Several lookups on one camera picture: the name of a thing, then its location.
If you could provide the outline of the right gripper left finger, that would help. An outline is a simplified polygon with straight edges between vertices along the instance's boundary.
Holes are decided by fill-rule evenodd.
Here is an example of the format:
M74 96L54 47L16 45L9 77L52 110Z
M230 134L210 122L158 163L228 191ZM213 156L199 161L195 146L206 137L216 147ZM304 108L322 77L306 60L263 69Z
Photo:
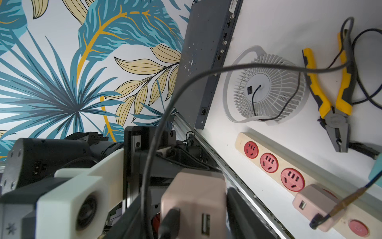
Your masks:
M165 191L151 192L150 220L160 212L161 198ZM117 223L109 229L104 239L148 239L141 219L141 194L125 210Z

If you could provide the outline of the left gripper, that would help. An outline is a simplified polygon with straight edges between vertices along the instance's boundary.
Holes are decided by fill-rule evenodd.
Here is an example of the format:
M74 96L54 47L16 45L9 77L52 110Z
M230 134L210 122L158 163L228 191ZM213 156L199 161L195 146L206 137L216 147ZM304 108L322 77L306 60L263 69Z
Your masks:
M142 187L147 155L155 126L128 126L123 143L123 208L127 209L137 198ZM175 130L164 130L153 156L150 186L153 190L164 188L183 169L218 172L215 160L197 140L192 131L184 140L177 140Z

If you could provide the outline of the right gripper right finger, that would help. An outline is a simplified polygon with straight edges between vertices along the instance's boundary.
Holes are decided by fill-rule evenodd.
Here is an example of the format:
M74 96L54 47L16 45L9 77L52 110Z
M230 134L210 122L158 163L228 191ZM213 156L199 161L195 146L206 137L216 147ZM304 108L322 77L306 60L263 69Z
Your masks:
M230 187L227 189L227 239L278 239L279 236L272 232L250 206Z

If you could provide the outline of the small pink plug adapter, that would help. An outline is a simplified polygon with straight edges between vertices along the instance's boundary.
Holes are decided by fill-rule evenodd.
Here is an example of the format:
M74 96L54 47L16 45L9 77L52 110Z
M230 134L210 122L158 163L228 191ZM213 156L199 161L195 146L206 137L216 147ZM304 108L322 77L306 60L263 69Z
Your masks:
M316 184L310 184L298 192L292 205L309 221L316 214L325 217L338 203L340 199L334 194Z

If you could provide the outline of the beige red power strip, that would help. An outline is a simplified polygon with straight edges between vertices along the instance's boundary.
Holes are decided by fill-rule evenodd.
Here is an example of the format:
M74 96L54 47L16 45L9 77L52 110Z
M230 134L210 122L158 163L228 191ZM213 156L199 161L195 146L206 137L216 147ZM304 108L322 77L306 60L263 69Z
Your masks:
M310 184L328 190L340 201L356 190L308 160L253 134L239 133L235 148L294 198ZM317 229L323 233L336 231L346 239L380 239L382 202L364 194Z

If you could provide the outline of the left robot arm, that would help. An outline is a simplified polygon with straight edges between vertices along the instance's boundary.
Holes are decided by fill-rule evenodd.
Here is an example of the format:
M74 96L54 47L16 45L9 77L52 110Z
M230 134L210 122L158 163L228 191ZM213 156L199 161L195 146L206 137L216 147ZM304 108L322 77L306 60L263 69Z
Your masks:
M1 180L1 205L35 209L41 196L67 180L66 176L54 177L58 170L88 169L119 149L123 150L123 184L117 191L124 199L134 199L141 191L155 130L152 126L129 126L123 131L123 142L112 142L96 132L74 133L64 139L20 138L8 153ZM168 187L183 169L216 172L217 165L193 136L180 141L174 130L167 129L152 163L150 189Z

